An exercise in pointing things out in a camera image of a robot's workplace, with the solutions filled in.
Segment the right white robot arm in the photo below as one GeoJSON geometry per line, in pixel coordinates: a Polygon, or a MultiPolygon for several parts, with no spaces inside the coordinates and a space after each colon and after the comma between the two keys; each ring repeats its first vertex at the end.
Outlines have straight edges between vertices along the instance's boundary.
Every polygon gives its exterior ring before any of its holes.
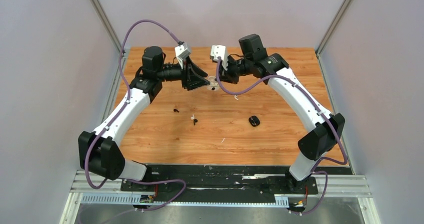
{"type": "Polygon", "coordinates": [[[341,113],[333,114],[313,98],[280,54],[267,53],[258,34],[247,35],[238,42],[242,52],[238,60],[232,58],[223,45],[211,47],[210,58],[217,63],[216,80],[222,86],[223,82],[236,84],[239,77],[253,75],[258,81],[251,87],[239,92],[225,89],[225,93],[239,96],[264,83],[297,114],[307,134],[297,143],[299,154],[289,168],[285,185],[290,192],[298,193],[305,187],[305,179],[327,159],[326,154],[335,145],[342,147],[341,135],[346,120],[341,113]]]}

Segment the left aluminium frame post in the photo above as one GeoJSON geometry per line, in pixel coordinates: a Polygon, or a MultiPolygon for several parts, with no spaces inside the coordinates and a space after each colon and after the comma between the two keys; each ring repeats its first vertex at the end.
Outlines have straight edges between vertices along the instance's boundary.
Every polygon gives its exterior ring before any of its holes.
{"type": "Polygon", "coordinates": [[[113,45],[115,46],[116,50],[120,52],[121,57],[124,57],[125,51],[122,51],[122,43],[119,40],[119,37],[113,28],[113,25],[111,21],[108,18],[108,15],[106,14],[100,0],[90,0],[94,10],[96,11],[98,17],[100,18],[106,32],[108,33],[111,41],[113,42],[113,45]]]}

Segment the black earbud charging case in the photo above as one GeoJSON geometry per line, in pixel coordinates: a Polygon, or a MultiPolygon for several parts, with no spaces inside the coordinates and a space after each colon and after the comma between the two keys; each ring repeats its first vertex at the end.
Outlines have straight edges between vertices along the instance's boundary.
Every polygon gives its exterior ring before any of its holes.
{"type": "Polygon", "coordinates": [[[248,121],[253,127],[257,127],[261,123],[260,119],[256,115],[250,116],[248,121]]]}

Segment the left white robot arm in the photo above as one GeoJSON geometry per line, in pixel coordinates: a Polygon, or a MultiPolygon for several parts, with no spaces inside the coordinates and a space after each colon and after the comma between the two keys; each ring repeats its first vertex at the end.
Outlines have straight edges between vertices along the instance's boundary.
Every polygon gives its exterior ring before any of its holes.
{"type": "Polygon", "coordinates": [[[78,137],[80,166],[84,170],[109,180],[130,179],[140,190],[153,185],[152,175],[144,164],[126,159],[120,144],[139,114],[161,91],[163,82],[180,81],[190,91],[210,82],[207,73],[195,65],[186,43],[175,47],[177,64],[166,63],[166,55],[158,46],[150,46],[141,57],[141,67],[129,84],[122,101],[92,132],[83,131],[78,137]]]}

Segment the aluminium frame post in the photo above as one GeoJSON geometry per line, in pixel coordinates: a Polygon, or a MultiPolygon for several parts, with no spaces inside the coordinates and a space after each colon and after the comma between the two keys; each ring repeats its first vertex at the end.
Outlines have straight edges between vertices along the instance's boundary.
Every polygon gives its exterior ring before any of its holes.
{"type": "Polygon", "coordinates": [[[321,39],[318,47],[315,49],[315,54],[317,57],[320,57],[320,55],[323,53],[324,49],[326,48],[328,42],[330,41],[331,37],[333,36],[333,33],[335,32],[336,28],[338,27],[338,24],[342,20],[343,16],[345,15],[347,9],[349,8],[351,2],[353,0],[343,0],[339,9],[337,10],[334,18],[332,19],[327,31],[325,32],[323,38],[321,39]]]}
{"type": "Polygon", "coordinates": [[[108,15],[106,14],[100,0],[90,0],[94,10],[96,11],[98,17],[100,18],[106,32],[108,33],[111,41],[113,42],[113,45],[115,46],[116,50],[120,52],[121,57],[124,57],[125,51],[122,51],[122,43],[119,40],[119,37],[113,28],[113,25],[111,21],[108,18],[108,15]]]}

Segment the white earbud charging case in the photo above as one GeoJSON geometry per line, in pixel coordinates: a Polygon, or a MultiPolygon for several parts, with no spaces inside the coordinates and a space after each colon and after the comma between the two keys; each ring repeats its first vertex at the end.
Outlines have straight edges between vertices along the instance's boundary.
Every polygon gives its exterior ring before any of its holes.
{"type": "Polygon", "coordinates": [[[208,78],[209,85],[206,87],[209,91],[218,91],[220,89],[220,86],[218,82],[216,81],[216,78],[211,76],[208,78]]]}

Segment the right aluminium frame post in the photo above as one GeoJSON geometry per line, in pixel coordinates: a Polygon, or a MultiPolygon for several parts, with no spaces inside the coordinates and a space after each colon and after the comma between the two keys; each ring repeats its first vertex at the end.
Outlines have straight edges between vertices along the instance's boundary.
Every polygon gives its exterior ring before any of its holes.
{"type": "Polygon", "coordinates": [[[339,9],[337,10],[334,18],[332,19],[327,31],[325,32],[323,38],[321,39],[318,47],[315,49],[315,54],[317,57],[320,57],[320,55],[323,53],[324,49],[326,48],[328,42],[330,41],[331,37],[333,36],[333,33],[335,32],[336,28],[338,27],[338,24],[342,20],[343,16],[345,15],[347,9],[349,8],[351,2],[353,0],[343,0],[339,9]]]}

